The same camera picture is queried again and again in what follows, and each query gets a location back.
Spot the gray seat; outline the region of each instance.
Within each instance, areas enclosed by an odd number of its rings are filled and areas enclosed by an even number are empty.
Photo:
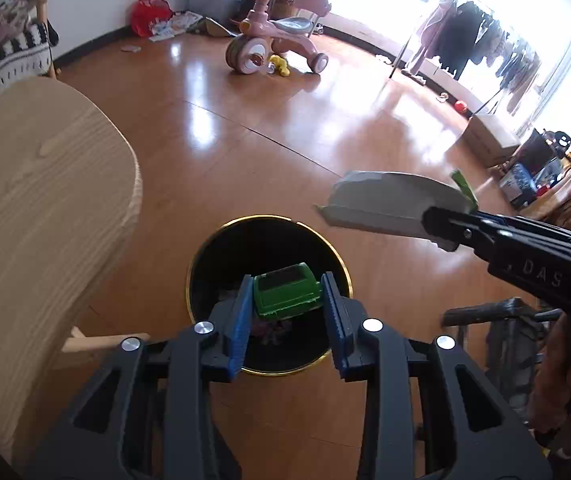
[[[272,20],[272,23],[276,25],[276,28],[280,28],[284,32],[289,32],[290,34],[296,34],[297,36],[307,34],[314,26],[310,20],[300,16],[284,18],[283,20],[278,21]]]

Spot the gold rim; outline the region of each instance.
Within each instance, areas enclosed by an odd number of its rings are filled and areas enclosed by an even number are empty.
[[[241,218],[236,218],[234,220],[230,220],[226,224],[223,224],[211,236],[209,236],[207,238],[207,240],[201,244],[201,247],[196,252],[196,254],[192,258],[192,260],[190,261],[190,265],[187,267],[187,277],[185,279],[185,304],[187,305],[187,313],[189,314],[190,320],[192,320],[192,323],[196,322],[196,320],[194,319],[194,314],[192,312],[192,304],[190,303],[190,277],[192,276],[192,268],[194,267],[194,262],[196,261],[197,257],[201,254],[201,250],[203,249],[203,247],[205,247],[207,245],[207,243],[210,240],[212,240],[214,237],[216,237],[216,235],[218,235],[221,231],[223,231],[227,227],[231,226],[232,224],[236,224],[238,222],[244,222],[246,220],[251,220],[252,218],[278,218],[281,220],[287,220],[288,222],[294,222],[294,220],[292,220],[291,218],[287,218],[287,216],[278,216],[278,215],[242,216]],[[334,246],[330,242],[328,242],[323,236],[321,236],[319,233],[317,233],[310,226],[307,226],[303,222],[295,222],[295,223],[297,225],[300,225],[301,227],[305,227],[308,231],[311,231],[312,233],[314,233],[321,241],[323,241],[323,243],[325,243],[326,246],[328,246],[330,248],[330,250],[332,251],[334,256],[336,256],[336,258],[339,260],[339,264],[341,264],[341,268],[343,269],[343,272],[345,274],[345,279],[347,280],[347,291],[348,291],[349,297],[351,298],[352,294],[353,294],[352,280],[350,279],[350,273],[347,271],[347,267],[345,266],[345,262],[343,261],[343,258],[341,258],[341,256],[337,252],[337,250],[334,248]],[[326,351],[325,354],[317,357],[311,363],[308,363],[305,366],[302,366],[301,368],[295,368],[294,370],[288,370],[286,372],[259,372],[257,370],[251,370],[250,368],[246,368],[246,367],[241,368],[241,370],[243,370],[245,373],[250,374],[250,375],[259,375],[259,376],[266,376],[266,377],[283,377],[286,375],[293,375],[293,374],[297,374],[299,372],[302,372],[303,370],[307,370],[308,368],[312,368],[313,366],[319,364],[321,361],[323,361],[323,359],[325,359],[329,355],[330,352],[331,352],[331,350],[328,349],[328,351]]]

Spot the blue gripper pad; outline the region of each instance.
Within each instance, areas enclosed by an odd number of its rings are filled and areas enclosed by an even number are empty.
[[[332,359],[334,359],[334,366],[339,371],[339,375],[344,379],[348,367],[347,357],[349,352],[354,349],[352,324],[345,311],[337,282],[335,282],[331,272],[323,274],[321,287],[323,290],[323,316],[332,349]]]
[[[254,279],[246,274],[232,306],[232,313],[223,333],[223,353],[229,357],[228,376],[232,381],[243,367],[252,327]]]

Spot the yellow toy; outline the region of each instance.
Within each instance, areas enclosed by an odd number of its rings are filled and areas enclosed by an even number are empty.
[[[284,60],[281,56],[272,54],[270,56],[270,62],[274,63],[276,71],[279,73],[279,75],[282,75],[283,77],[290,75],[290,70],[287,68],[287,61]]]

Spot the wooden floor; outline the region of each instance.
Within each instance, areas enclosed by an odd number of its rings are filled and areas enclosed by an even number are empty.
[[[445,253],[425,240],[328,228],[313,209],[350,170],[424,174],[447,182],[460,168],[481,208],[510,213],[488,171],[457,139],[466,121],[428,89],[374,56],[314,38],[330,62],[289,78],[241,76],[224,61],[225,39],[183,35],[112,44],[66,67],[60,79],[95,102],[136,152],[143,206],[121,266],[80,320],[89,335],[149,332],[168,338],[190,323],[185,273],[220,225],[250,214],[295,218],[321,232],[347,264],[355,297],[413,338],[440,333],[454,306],[519,291],[489,276],[472,251]],[[122,52],[123,44],[142,50]],[[483,329],[470,352],[483,356]],[[343,384],[331,360],[300,374],[241,374],[214,384],[214,414],[244,478],[354,479],[364,384]]]

